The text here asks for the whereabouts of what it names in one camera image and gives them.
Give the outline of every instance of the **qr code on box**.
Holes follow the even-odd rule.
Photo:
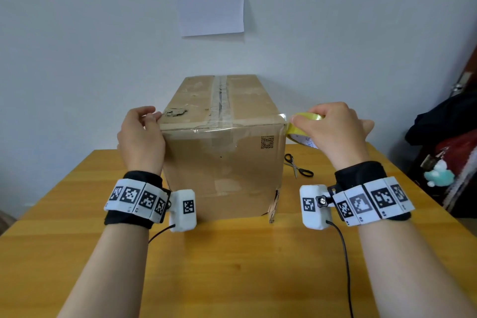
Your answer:
[[[275,136],[262,136],[261,149],[272,149]]]

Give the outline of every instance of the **forearm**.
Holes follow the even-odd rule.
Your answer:
[[[58,317],[137,317],[148,236],[141,226],[107,225]]]
[[[476,317],[477,311],[410,221],[361,225],[359,236],[382,317]]]

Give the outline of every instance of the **plush toy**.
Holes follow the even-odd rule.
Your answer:
[[[427,186],[449,186],[454,182],[454,174],[447,169],[447,164],[443,159],[438,160],[432,171],[424,172]]]

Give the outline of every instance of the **person's right arm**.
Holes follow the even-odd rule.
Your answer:
[[[336,170],[370,160],[365,138],[372,121],[359,120],[342,102],[317,105],[308,112],[325,118],[312,121],[296,115],[291,122],[313,139]],[[477,317],[472,301],[409,220],[380,220],[358,229],[382,317]]]

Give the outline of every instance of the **black cloth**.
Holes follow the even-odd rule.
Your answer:
[[[150,183],[153,186],[162,189],[162,178],[155,173],[146,171],[129,171],[126,172],[123,179],[131,179]],[[104,218],[104,225],[110,224],[131,224],[143,226],[146,229],[151,229],[154,224],[151,220],[136,216],[130,213],[123,213],[122,211],[110,210]]]
[[[334,173],[336,192],[363,185],[364,183],[387,177],[384,167],[378,161],[366,161],[349,166]],[[389,217],[388,220],[404,221],[411,218],[411,213]]]
[[[477,128],[476,116],[477,91],[462,93],[418,115],[405,139],[412,146],[437,145]]]

